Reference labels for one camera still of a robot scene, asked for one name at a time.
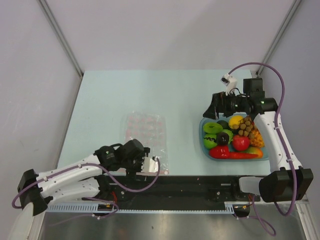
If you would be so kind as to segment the green halved avocado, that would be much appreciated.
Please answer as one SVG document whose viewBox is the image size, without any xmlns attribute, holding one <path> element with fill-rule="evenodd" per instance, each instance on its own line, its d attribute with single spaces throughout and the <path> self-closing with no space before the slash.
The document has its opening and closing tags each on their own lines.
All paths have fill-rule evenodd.
<svg viewBox="0 0 320 240">
<path fill-rule="evenodd" d="M 216 122 L 207 122 L 203 125 L 202 129 L 207 134 L 218 134 L 223 130 L 223 127 Z"/>
</svg>

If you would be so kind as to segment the yellow lemon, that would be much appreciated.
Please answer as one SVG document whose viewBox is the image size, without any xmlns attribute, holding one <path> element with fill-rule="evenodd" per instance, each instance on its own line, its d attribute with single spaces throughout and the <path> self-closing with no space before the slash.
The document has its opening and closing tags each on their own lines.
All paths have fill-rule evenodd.
<svg viewBox="0 0 320 240">
<path fill-rule="evenodd" d="M 239 125 L 243 119 L 244 117 L 241 115 L 234 115 L 229 119 L 228 125 L 231 129 L 233 129 L 233 126 Z"/>
</svg>

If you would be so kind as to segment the brown longan bunch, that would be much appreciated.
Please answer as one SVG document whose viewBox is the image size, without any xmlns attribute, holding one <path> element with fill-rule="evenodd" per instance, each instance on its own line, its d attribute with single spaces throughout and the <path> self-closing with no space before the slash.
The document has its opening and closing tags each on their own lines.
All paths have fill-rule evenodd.
<svg viewBox="0 0 320 240">
<path fill-rule="evenodd" d="M 254 123 L 249 116 L 241 119 L 238 124 L 237 133 L 240 136 L 248 137 L 249 139 L 254 139 Z"/>
</svg>

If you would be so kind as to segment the clear pink zip top bag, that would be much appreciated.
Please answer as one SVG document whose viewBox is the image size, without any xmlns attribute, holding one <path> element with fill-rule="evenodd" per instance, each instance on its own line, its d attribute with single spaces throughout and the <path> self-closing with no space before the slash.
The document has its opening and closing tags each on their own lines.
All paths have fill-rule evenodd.
<svg viewBox="0 0 320 240">
<path fill-rule="evenodd" d="M 144 147 L 150 148 L 151 156 L 158 156 L 160 173 L 169 174 L 167 150 L 167 129 L 164 116 L 133 111 L 127 114 L 124 122 L 124 139 L 137 139 Z"/>
</svg>

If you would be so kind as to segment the red apple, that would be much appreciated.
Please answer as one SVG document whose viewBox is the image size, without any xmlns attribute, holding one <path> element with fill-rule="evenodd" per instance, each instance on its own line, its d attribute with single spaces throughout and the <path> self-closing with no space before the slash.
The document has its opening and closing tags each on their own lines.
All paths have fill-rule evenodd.
<svg viewBox="0 0 320 240">
<path fill-rule="evenodd" d="M 232 140 L 233 148 L 239 152 L 247 150 L 250 144 L 250 139 L 246 136 L 235 135 Z"/>
</svg>

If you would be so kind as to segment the pineapple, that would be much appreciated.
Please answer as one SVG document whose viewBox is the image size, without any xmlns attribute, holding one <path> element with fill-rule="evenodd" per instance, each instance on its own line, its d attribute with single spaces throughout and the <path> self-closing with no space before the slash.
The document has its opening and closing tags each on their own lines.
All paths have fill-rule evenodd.
<svg viewBox="0 0 320 240">
<path fill-rule="evenodd" d="M 256 125 L 253 125 L 251 131 L 249 132 L 250 145 L 255 148 L 263 148 L 265 146 L 265 142 L 261 133 L 259 132 Z"/>
</svg>

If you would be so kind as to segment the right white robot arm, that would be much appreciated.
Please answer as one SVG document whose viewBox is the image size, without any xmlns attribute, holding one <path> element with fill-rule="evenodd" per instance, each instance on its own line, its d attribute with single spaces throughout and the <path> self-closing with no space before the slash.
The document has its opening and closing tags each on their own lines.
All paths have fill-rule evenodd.
<svg viewBox="0 0 320 240">
<path fill-rule="evenodd" d="M 282 127 L 279 105 L 274 98 L 267 98 L 261 78 L 243 81 L 243 94 L 235 94 L 237 81 L 226 74 L 221 81 L 226 90 L 212 95 L 206 119 L 230 117 L 246 113 L 251 117 L 262 135 L 268 153 L 270 174 L 265 177 L 242 176 L 239 183 L 230 188 L 231 196 L 242 201 L 248 194 L 260 196 L 266 203 L 301 200 L 314 175 L 311 169 L 303 168 L 297 159 Z"/>
</svg>

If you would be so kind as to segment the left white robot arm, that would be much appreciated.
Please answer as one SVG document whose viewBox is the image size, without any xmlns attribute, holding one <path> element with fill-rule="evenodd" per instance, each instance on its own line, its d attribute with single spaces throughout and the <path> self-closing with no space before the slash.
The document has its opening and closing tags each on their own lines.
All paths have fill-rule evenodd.
<svg viewBox="0 0 320 240">
<path fill-rule="evenodd" d="M 22 210 L 31 205 L 33 216 L 43 213 L 49 206 L 77 199 L 106 201 L 108 206 L 116 209 L 117 197 L 111 183 L 127 192 L 140 193 L 151 188 L 156 181 L 132 189 L 120 183 L 112 172 L 125 169 L 131 183 L 136 181 L 137 173 L 159 175 L 160 160 L 156 156 L 150 157 L 149 153 L 150 148 L 132 139 L 125 144 L 102 146 L 88 157 L 62 168 L 40 173 L 27 170 L 20 179 L 11 205 Z"/>
</svg>

